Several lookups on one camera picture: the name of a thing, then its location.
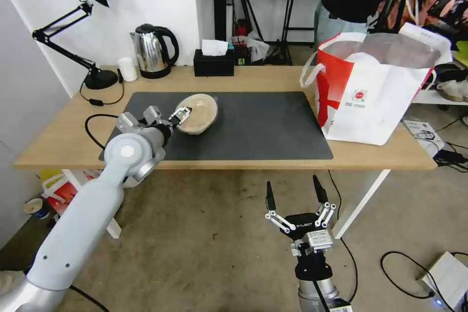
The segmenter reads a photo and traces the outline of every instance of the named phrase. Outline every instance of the logo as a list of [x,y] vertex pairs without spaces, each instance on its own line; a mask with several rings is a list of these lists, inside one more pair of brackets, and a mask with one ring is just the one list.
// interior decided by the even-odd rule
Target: logo
[[314,223],[304,223],[304,224],[296,224],[296,227],[309,227],[311,225],[315,225]]
[[355,90],[352,94],[354,101],[364,102],[367,98],[367,90]]

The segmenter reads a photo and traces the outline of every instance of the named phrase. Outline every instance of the sneaker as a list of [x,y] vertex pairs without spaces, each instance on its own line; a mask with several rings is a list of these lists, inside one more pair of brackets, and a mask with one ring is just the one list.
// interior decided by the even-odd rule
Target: sneaker
[[463,102],[463,94],[460,89],[460,84],[462,84],[463,82],[457,83],[456,80],[449,80],[448,82],[440,83],[437,85],[437,91],[442,97],[446,98],[447,100]]
[[458,83],[458,90],[463,96],[463,100],[468,102],[468,80]]

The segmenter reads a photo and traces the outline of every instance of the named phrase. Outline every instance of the electric kettle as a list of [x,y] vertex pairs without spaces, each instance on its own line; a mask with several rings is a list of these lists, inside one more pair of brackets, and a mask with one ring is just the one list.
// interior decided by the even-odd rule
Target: electric kettle
[[[165,27],[142,24],[130,33],[141,76],[155,79],[167,76],[179,57],[176,36]],[[174,46],[174,56],[169,58],[163,37],[169,37]]]

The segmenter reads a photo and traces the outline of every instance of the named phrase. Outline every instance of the black tissue box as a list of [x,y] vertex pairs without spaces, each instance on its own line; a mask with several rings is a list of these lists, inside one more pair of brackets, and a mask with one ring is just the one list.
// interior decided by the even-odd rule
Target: black tissue box
[[196,77],[233,76],[234,50],[228,49],[224,56],[203,56],[200,49],[195,50],[194,71]]

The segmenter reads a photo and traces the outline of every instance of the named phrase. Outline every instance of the red and white bag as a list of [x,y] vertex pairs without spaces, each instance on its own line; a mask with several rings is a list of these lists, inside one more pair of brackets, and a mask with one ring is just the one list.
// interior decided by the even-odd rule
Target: red and white bag
[[322,43],[300,84],[317,80],[315,105],[326,139],[384,145],[434,66],[451,61],[448,39],[406,23],[398,34],[341,33]]

